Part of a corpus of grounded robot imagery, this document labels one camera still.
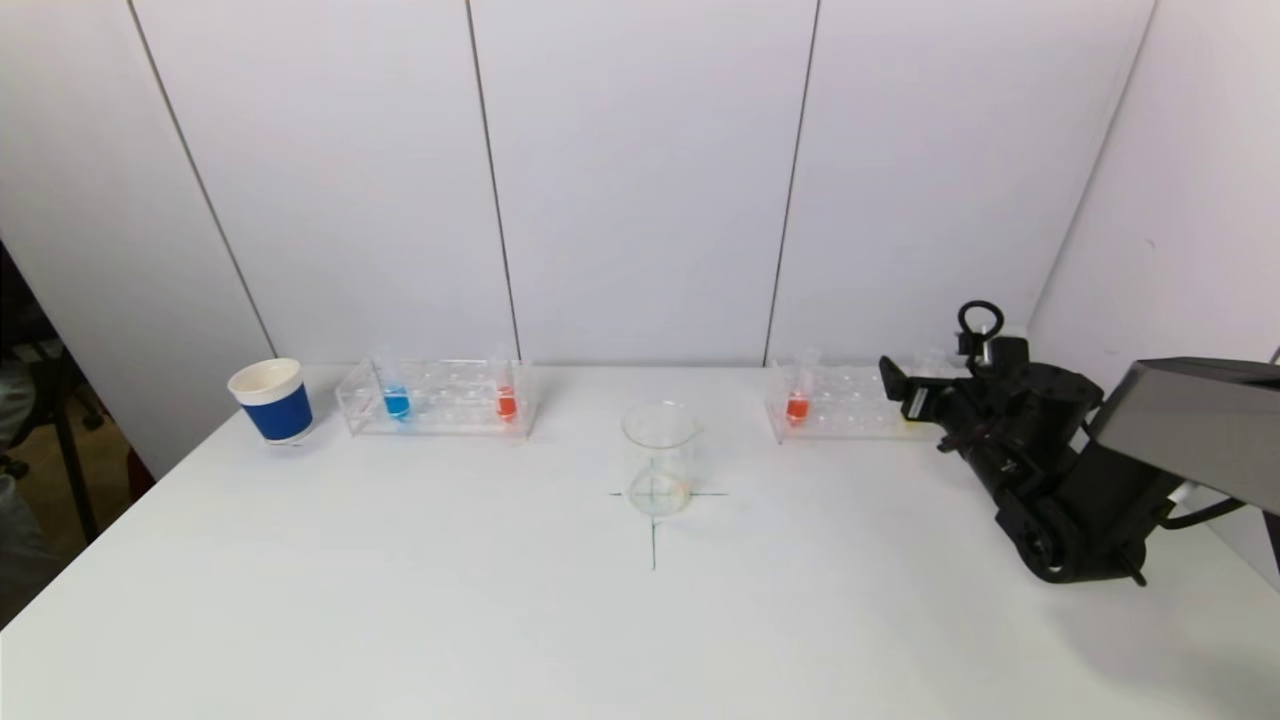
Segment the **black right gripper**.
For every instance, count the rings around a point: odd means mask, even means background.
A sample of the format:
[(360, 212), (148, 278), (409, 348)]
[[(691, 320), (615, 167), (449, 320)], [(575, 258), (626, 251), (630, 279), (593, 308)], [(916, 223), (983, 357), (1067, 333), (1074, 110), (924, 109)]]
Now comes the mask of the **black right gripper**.
[(886, 397), (901, 402), (905, 420), (973, 423), (978, 419), (978, 379), (910, 377), (890, 356), (879, 357), (878, 369)]

